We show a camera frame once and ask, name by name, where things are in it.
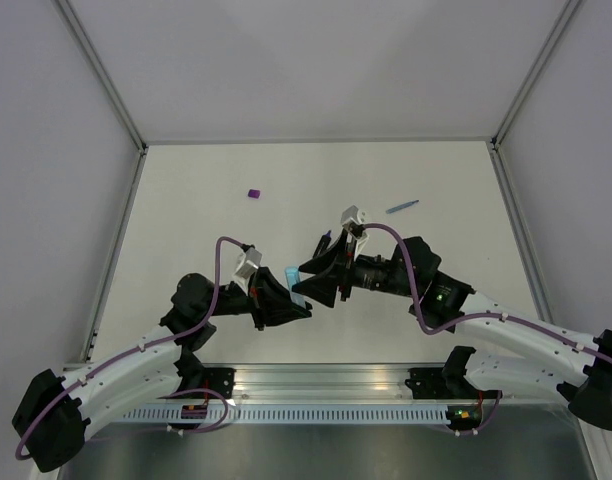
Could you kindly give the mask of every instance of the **gray floor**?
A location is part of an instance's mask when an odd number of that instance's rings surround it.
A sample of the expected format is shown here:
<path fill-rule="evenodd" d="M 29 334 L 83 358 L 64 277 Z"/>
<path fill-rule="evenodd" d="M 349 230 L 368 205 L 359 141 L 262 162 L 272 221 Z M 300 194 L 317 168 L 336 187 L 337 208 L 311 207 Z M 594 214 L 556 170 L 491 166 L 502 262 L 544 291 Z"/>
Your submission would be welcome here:
<path fill-rule="evenodd" d="M 122 435 L 135 427 L 113 425 Z M 594 479 L 565 411 L 504 407 L 475 438 L 413 426 L 229 426 L 89 443 L 62 480 Z"/>

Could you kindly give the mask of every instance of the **blue pen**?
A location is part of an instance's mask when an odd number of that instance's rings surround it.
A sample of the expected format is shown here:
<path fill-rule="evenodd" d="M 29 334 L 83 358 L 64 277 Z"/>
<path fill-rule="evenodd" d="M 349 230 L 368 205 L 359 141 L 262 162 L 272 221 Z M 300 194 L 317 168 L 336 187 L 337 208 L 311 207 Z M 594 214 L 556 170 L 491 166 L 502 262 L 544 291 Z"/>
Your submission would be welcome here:
<path fill-rule="evenodd" d="M 404 208 L 412 207 L 417 202 L 419 202 L 419 200 L 413 200 L 412 202 L 402 203 L 401 205 L 397 205 L 396 207 L 389 208 L 388 210 L 386 210 L 386 213 L 395 213 L 395 212 L 398 212 L 400 210 L 403 210 Z"/>

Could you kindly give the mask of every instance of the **white table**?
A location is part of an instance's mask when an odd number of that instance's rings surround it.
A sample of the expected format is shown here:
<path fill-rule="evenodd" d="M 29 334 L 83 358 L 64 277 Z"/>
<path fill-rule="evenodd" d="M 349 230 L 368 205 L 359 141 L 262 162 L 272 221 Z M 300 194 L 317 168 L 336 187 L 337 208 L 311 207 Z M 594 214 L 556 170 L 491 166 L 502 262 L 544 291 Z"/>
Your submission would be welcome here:
<path fill-rule="evenodd" d="M 259 200 L 247 197 L 261 190 Z M 392 215 L 385 210 L 419 199 Z M 153 146 L 146 158 L 99 329 L 93 360 L 132 344 L 170 308 L 188 272 L 212 278 L 215 240 L 254 243 L 285 284 L 341 212 L 356 204 L 403 236 L 421 235 L 440 269 L 535 317 L 519 253 L 484 142 L 376 142 Z M 390 258 L 394 241 L 371 233 L 363 253 Z M 222 284 L 238 250 L 225 245 Z M 249 316 L 216 317 L 198 352 L 211 363 L 388 363 L 446 360 L 455 345 L 427 337 L 410 300 L 354 289 L 335 309 L 258 332 Z M 494 346 L 489 350 L 499 352 Z"/>

